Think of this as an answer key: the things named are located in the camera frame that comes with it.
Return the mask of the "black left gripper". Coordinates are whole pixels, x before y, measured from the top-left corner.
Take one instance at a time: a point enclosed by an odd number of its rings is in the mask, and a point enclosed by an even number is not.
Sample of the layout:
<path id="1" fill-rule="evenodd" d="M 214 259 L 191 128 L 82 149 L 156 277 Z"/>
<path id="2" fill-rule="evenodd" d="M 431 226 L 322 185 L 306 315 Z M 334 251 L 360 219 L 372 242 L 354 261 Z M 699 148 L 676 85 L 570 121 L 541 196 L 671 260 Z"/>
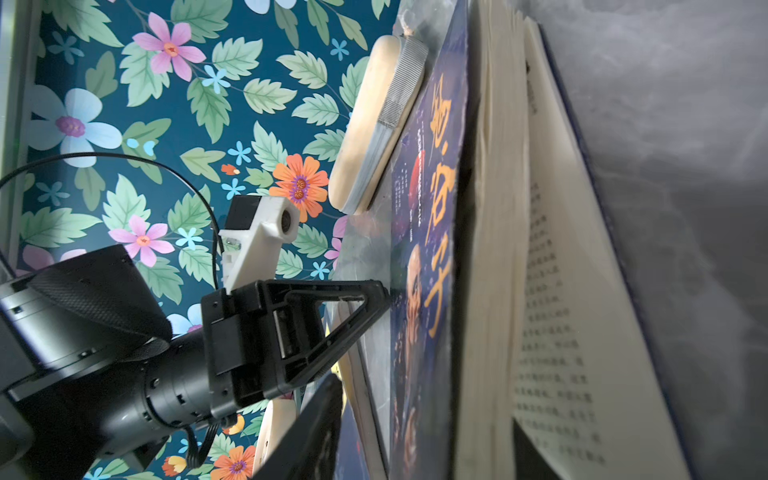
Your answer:
<path id="1" fill-rule="evenodd" d="M 357 305 L 336 327 L 330 306 Z M 210 412 L 228 417 L 275 399 L 329 370 L 389 309 L 378 280 L 256 281 L 200 302 Z"/>

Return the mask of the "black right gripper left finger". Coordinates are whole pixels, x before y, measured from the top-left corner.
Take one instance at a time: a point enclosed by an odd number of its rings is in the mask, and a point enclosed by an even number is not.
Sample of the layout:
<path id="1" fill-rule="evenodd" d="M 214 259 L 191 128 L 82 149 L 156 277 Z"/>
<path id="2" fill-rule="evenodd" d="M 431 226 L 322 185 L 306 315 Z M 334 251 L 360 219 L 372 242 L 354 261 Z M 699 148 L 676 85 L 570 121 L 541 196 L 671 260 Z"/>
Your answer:
<path id="1" fill-rule="evenodd" d="M 252 479 L 333 479 L 341 431 L 342 396 L 341 380 L 329 373 Z"/>

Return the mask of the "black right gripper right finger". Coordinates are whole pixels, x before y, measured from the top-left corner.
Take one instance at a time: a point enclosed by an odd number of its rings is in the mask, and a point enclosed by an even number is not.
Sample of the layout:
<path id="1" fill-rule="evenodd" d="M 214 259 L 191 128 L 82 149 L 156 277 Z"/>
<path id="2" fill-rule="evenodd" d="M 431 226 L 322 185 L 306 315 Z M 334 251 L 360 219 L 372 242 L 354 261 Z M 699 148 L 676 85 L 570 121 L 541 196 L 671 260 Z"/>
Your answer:
<path id="1" fill-rule="evenodd" d="M 560 480 L 517 421 L 513 422 L 513 442 L 517 480 Z"/>

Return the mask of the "dark portrait book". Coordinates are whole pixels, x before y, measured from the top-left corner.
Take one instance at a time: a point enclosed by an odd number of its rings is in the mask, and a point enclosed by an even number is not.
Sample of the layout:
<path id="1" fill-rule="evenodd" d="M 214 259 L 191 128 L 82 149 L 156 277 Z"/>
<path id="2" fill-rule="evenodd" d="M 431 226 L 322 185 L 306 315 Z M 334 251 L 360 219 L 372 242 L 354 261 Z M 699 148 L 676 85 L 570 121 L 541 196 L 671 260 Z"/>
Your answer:
<path id="1" fill-rule="evenodd" d="M 392 173 L 394 479 L 690 471 L 543 28 L 456 3 Z"/>

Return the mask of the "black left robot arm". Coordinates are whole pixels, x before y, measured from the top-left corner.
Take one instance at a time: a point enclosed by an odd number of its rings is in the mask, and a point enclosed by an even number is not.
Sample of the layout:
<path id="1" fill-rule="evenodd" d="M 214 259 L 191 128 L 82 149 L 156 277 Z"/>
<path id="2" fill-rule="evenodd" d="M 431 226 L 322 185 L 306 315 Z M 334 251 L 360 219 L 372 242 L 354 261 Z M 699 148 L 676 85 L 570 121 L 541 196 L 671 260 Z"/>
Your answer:
<path id="1" fill-rule="evenodd" d="M 113 245 L 1 288 L 1 475 L 80 479 L 98 459 L 145 467 L 173 433 L 319 378 L 388 309 L 382 283 L 259 280 L 201 303 L 175 336 Z"/>

